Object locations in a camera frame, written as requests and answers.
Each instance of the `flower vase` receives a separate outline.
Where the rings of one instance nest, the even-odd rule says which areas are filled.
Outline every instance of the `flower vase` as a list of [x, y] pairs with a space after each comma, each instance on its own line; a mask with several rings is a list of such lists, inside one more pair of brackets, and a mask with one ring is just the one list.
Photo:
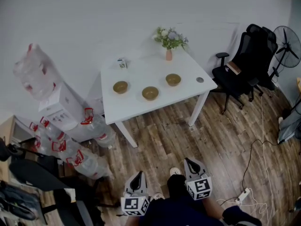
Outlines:
[[173, 59], [173, 54], [171, 52], [171, 49], [166, 50], [166, 60], [172, 61], [172, 59]]

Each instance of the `small round object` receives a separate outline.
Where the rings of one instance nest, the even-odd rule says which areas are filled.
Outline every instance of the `small round object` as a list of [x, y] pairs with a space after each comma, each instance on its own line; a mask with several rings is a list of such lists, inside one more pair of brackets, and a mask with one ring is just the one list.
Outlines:
[[127, 91], [127, 83], [125, 81], [118, 81], [114, 84], [113, 90], [118, 94], [123, 94]]
[[149, 86], [143, 89], [142, 96], [147, 100], [154, 100], [157, 98], [159, 91], [156, 87]]
[[203, 82], [204, 82], [204, 79], [203, 79], [202, 77], [197, 77], [197, 82], [203, 83]]
[[176, 73], [170, 73], [169, 75], [166, 76], [165, 79], [170, 86], [176, 86], [181, 82], [180, 76], [177, 75]]

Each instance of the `white wall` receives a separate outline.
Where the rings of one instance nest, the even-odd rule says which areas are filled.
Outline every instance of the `white wall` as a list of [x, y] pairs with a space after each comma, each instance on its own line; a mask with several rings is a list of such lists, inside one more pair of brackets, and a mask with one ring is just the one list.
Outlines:
[[[301, 40], [301, 0], [292, 0], [292, 9], [288, 26], [297, 34]], [[297, 87], [296, 78], [301, 77], [301, 63], [294, 68], [284, 68], [278, 78], [278, 84], [289, 100], [291, 105], [296, 103], [300, 91]]]
[[250, 23], [271, 30], [287, 25], [290, 7], [291, 0], [0, 0], [0, 106], [40, 117], [38, 103], [12, 73], [31, 42], [86, 99], [103, 63], [159, 48], [150, 39], [159, 25], [184, 33], [190, 54], [211, 73], [214, 54], [235, 51]]

